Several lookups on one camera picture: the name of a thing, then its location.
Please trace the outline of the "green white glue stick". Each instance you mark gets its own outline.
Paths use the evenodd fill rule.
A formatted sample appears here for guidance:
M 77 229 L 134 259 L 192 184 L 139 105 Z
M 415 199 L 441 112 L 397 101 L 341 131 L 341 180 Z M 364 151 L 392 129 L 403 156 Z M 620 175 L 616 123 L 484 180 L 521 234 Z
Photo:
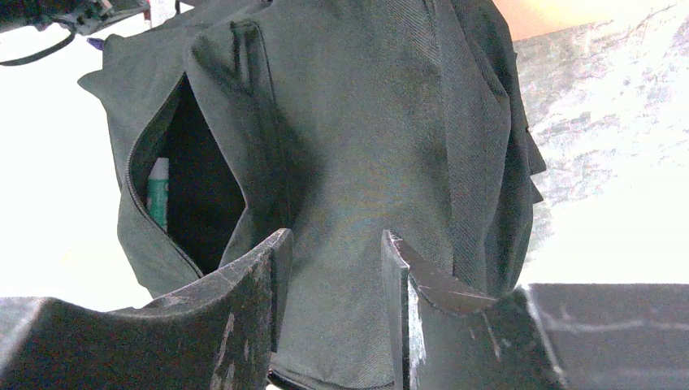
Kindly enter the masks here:
M 169 159 L 158 158 L 147 181 L 146 209 L 153 221 L 167 231 L 169 196 Z

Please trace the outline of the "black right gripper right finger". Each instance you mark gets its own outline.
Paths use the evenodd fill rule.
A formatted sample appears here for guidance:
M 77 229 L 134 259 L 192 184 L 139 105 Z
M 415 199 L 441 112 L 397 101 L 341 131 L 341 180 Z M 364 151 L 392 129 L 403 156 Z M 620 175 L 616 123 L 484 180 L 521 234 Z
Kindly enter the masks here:
M 493 298 L 381 239 L 397 389 L 685 389 L 685 284 L 528 284 Z

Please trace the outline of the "black student backpack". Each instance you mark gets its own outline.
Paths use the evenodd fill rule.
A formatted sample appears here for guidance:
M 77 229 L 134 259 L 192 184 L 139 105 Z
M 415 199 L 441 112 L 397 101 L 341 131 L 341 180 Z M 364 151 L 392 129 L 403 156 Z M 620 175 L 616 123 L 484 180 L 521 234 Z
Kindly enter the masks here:
M 517 283 L 544 161 L 491 1 L 212 1 L 111 36 L 80 79 L 107 115 L 118 236 L 159 297 L 294 237 L 271 368 L 389 389 L 380 239 L 491 296 Z M 169 159 L 167 231 L 146 209 Z

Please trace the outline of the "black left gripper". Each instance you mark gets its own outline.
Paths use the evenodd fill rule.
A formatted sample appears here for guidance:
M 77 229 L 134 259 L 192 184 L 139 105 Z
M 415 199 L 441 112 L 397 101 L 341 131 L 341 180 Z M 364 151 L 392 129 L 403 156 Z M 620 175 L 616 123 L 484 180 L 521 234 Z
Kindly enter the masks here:
M 1 0 L 1 31 L 29 26 L 42 31 L 60 24 L 91 35 L 149 9 L 139 0 Z

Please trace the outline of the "dark blue pen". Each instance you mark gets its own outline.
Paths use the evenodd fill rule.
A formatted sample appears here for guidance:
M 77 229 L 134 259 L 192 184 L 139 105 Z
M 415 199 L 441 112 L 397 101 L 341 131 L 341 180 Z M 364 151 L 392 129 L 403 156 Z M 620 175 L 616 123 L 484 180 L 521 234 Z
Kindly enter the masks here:
M 87 37 L 86 41 L 96 50 L 103 51 L 105 45 L 104 39 L 96 37 Z

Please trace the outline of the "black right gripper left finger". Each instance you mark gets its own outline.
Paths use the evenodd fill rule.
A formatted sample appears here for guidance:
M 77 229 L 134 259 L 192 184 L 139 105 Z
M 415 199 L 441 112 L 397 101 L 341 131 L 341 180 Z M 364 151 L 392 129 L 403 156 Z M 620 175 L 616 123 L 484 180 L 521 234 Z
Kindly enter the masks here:
M 263 389 L 284 317 L 293 234 L 140 309 L 1 301 L 4 389 Z

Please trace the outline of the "orange plastic desk organizer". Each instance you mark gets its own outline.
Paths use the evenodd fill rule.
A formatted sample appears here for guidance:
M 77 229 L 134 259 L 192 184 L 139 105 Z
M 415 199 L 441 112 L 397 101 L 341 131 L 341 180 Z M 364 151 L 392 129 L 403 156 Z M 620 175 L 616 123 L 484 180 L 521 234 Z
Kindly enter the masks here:
M 606 20 L 613 14 L 610 1 L 496 0 L 514 41 Z

